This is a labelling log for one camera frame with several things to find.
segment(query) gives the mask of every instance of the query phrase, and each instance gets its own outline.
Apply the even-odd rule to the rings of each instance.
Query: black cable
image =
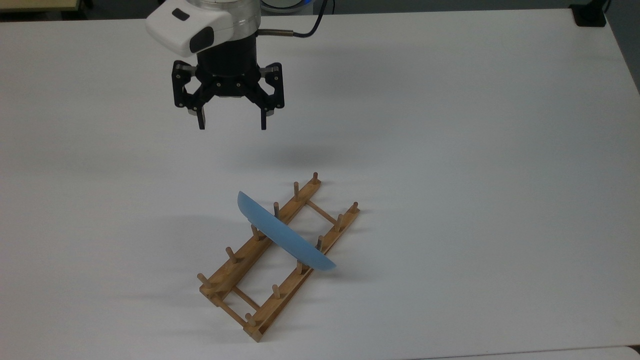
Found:
[[[328,2],[329,2],[329,0],[323,0],[322,6],[320,6],[320,13],[318,13],[318,19],[316,20],[316,24],[311,29],[311,31],[309,31],[308,33],[305,33],[305,34],[293,33],[293,36],[296,37],[296,38],[308,38],[311,35],[313,35],[316,32],[316,30],[318,30],[318,26],[320,26],[320,22],[322,21],[322,16],[324,15],[324,10],[326,9],[326,4]]]

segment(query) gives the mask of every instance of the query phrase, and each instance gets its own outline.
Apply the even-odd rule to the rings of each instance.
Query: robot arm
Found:
[[[261,29],[260,0],[166,0],[147,18],[147,31],[158,42],[182,57],[196,55],[197,66],[184,61],[173,63],[173,100],[198,117],[205,128],[202,107],[214,96],[246,97],[260,108],[265,130],[267,116],[284,107],[282,65],[259,67],[258,35],[310,37],[316,32],[328,0],[323,0],[320,14],[308,33],[291,30]],[[193,94],[185,88],[193,77],[200,87]],[[260,79],[274,88],[267,94]]]

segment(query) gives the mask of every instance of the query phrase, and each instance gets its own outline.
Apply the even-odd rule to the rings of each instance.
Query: wooden crossbar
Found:
[[[331,217],[311,201],[311,197],[318,191],[321,183],[318,180],[317,172],[314,173],[313,178],[302,189],[297,182],[294,183],[294,195],[291,200],[281,208],[278,203],[274,203],[274,212],[275,216],[285,224],[291,222],[305,205],[309,205],[309,207],[325,217],[332,224],[332,228],[324,236],[319,237],[319,243],[316,248],[326,254],[358,217],[360,210],[358,209],[358,203],[354,202],[345,214],[340,214],[337,219]],[[215,306],[221,307],[242,325],[244,331],[252,339],[260,341],[276,317],[313,272],[313,269],[298,261],[296,268],[281,285],[272,286],[273,294],[265,303],[259,306],[237,287],[240,280],[272,244],[271,239],[265,237],[256,228],[253,228],[252,231],[253,236],[237,252],[233,252],[231,248],[226,249],[229,260],[218,271],[209,278],[198,274],[198,279],[202,282],[200,293],[206,296]],[[255,310],[255,314],[248,313],[245,315],[246,321],[224,303],[225,298],[231,291],[238,294],[241,299]]]

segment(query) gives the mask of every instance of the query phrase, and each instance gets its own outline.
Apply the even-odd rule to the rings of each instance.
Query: blue plate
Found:
[[[335,268],[333,261],[243,192],[238,193],[238,208],[258,230],[301,263],[318,270]]]

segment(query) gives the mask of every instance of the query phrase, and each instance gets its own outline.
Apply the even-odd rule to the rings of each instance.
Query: white table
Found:
[[[304,30],[311,17],[264,19]],[[640,342],[640,97],[568,10],[327,17],[259,38],[287,105],[173,107],[142,20],[0,24],[8,359],[409,359]],[[261,343],[198,293],[270,206],[363,213]],[[313,212],[292,226],[327,230]],[[282,251],[242,288],[259,302]]]

